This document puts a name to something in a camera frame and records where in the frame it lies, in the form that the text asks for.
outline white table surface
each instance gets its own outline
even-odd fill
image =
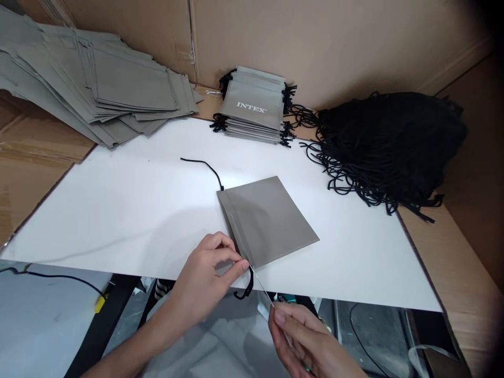
[[[214,133],[207,121],[169,122],[74,166],[2,258],[176,279],[207,233],[227,232],[216,191],[278,175],[320,241],[257,269],[266,290],[441,311],[396,216],[329,177],[292,148]],[[244,288],[248,273],[235,282]],[[260,289],[257,282],[255,289]]]

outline fingernail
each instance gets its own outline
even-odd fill
[[[283,325],[285,323],[285,314],[282,310],[275,310],[275,323],[278,324],[279,326]]]

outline pile of black cords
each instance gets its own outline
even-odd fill
[[[400,113],[398,103],[411,104],[412,111]],[[368,206],[384,203],[389,215],[403,205],[434,223],[420,208],[441,206],[442,195],[429,197],[466,133],[450,105],[420,93],[374,92],[366,100],[318,112],[293,104],[289,114],[295,118],[293,128],[317,129],[316,140],[300,146],[331,177],[329,190],[356,192]],[[362,115],[363,110],[370,115]],[[434,153],[427,149],[430,144]]]

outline cardboard wall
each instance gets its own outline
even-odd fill
[[[502,293],[445,205],[422,208],[434,224],[403,207],[399,213],[473,377],[484,376],[501,335]]]
[[[0,91],[0,245],[94,143],[31,102]]]
[[[47,22],[39,1],[19,1]],[[491,50],[464,0],[44,2],[67,10],[77,27],[119,34],[207,87],[235,65],[283,75],[298,85],[295,102],[312,108],[375,90],[434,95]]]
[[[504,80],[497,64],[495,57],[485,59],[439,94],[464,108],[469,128],[439,192],[504,292]]]
[[[380,92],[434,95],[489,54],[469,1],[190,0],[198,82],[243,65],[325,108]]]
[[[37,0],[20,0],[25,12],[47,23]],[[118,34],[132,48],[196,82],[187,0],[58,0],[80,29]]]

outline stack of flat gray fabric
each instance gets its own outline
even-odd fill
[[[186,75],[117,35],[37,24],[1,6],[0,89],[108,148],[198,112],[203,99]]]
[[[214,115],[215,132],[225,130],[230,137],[288,146],[293,136],[283,116],[296,87],[288,87],[281,76],[242,66],[220,84],[224,102]]]

